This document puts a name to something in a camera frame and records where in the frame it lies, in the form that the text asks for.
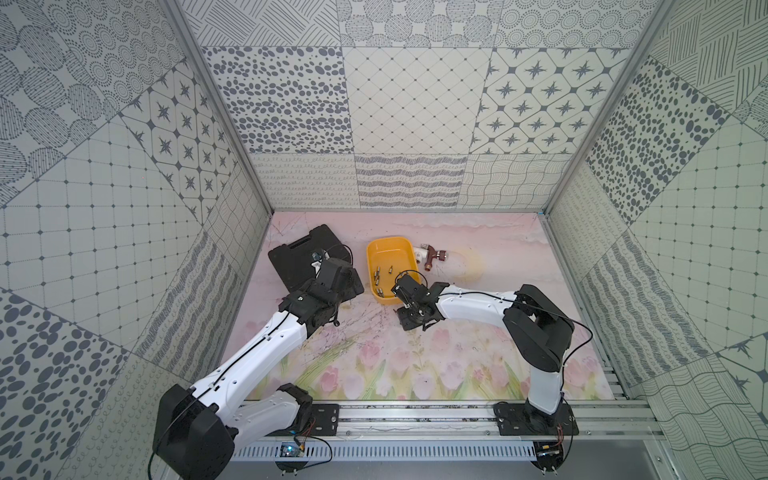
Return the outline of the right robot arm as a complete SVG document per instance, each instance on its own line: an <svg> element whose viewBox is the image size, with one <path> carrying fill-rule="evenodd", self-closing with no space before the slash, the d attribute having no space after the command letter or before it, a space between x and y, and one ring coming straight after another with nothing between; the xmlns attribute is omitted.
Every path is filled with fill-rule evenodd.
<svg viewBox="0 0 768 480"><path fill-rule="evenodd" d="M563 367L575 321L537 287L524 284L515 292L465 290L446 282L430 286L410 274L400 275L392 293L405 331L423 331L446 320L476 321L504 328L530 367L526 408L548 419L563 404Z"/></svg>

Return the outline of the yellow plastic storage box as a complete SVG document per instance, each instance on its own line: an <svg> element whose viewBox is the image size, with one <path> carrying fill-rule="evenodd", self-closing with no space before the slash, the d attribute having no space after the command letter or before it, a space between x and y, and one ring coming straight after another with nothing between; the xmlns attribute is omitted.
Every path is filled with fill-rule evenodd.
<svg viewBox="0 0 768 480"><path fill-rule="evenodd" d="M382 305L399 304L393 294L395 280L404 272L414 280L421 279L411 242L400 236L379 238L366 248L370 290Z"/></svg>

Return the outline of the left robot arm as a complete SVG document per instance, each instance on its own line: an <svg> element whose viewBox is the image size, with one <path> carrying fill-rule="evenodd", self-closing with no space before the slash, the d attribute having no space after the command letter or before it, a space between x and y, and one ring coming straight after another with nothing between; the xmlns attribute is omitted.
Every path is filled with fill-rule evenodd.
<svg viewBox="0 0 768 480"><path fill-rule="evenodd" d="M352 264L317 262L315 275L285 296L265 326L240 350L190 387L174 385L159 401L151 459L183 479L215 479L233 454L274 432L311 429L313 399L286 383L254 403L247 397L319 328L338 322L342 303L364 291Z"/></svg>

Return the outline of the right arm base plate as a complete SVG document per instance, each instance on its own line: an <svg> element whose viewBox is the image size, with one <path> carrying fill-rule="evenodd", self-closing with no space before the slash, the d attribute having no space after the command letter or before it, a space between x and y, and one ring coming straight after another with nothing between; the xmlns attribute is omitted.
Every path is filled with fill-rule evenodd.
<svg viewBox="0 0 768 480"><path fill-rule="evenodd" d="M558 436L579 434L572 408L561 401L553 414L543 413L525 403L498 402L493 414L501 436Z"/></svg>

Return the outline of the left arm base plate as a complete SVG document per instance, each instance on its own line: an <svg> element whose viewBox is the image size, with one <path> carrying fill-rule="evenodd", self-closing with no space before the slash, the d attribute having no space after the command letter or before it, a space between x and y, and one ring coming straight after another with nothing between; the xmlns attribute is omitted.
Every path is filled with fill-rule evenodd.
<svg viewBox="0 0 768 480"><path fill-rule="evenodd" d="M315 436L333 437L337 435L340 405L336 403L313 404L305 413L300 413L299 420L288 429L270 433L274 436Z"/></svg>

